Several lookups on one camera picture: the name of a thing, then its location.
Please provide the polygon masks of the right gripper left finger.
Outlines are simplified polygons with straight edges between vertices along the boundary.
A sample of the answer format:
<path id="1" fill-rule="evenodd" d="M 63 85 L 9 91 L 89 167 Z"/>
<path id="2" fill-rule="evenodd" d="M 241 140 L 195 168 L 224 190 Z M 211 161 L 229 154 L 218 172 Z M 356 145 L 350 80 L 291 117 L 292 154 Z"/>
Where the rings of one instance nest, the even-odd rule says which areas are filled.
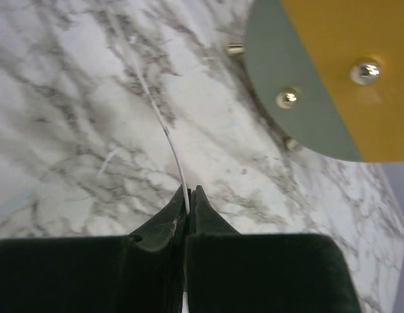
<path id="1" fill-rule="evenodd" d="M 189 200 L 189 192 L 179 187 L 165 207 L 129 234 L 138 248 L 159 253 L 181 244 L 187 234 L 185 200 Z"/>

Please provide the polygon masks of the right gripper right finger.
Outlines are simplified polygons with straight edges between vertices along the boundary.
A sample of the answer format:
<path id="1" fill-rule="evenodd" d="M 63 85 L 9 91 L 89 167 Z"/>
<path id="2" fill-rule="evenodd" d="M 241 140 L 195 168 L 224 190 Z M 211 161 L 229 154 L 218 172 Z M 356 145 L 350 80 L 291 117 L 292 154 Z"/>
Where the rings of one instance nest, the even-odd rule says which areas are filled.
<path id="1" fill-rule="evenodd" d="M 239 235 L 210 204 L 202 186 L 191 193 L 189 213 L 190 235 Z"/>

